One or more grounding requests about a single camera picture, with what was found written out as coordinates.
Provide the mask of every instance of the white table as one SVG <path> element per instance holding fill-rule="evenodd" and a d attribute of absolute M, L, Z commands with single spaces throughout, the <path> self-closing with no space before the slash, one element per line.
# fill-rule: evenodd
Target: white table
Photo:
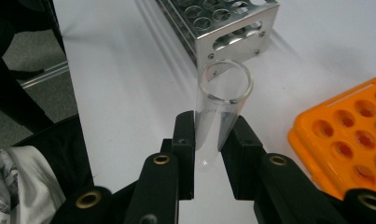
<path fill-rule="evenodd" d="M 152 2 L 54 1 L 94 182 L 113 192 L 195 107 L 197 72 Z M 244 63 L 255 87 L 242 115 L 268 152 L 301 166 L 286 139 L 295 117 L 376 77 L 376 1 L 279 2 L 269 49 Z M 221 157 L 195 181 L 180 223 L 256 222 L 253 202 L 232 198 Z"/>

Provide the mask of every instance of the chair leg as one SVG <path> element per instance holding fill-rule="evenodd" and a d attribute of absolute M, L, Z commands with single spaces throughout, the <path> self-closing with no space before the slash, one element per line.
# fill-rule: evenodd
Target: chair leg
<path fill-rule="evenodd" d="M 53 125 L 39 105 L 10 75 L 2 58 L 0 59 L 0 110 L 32 133 Z"/>

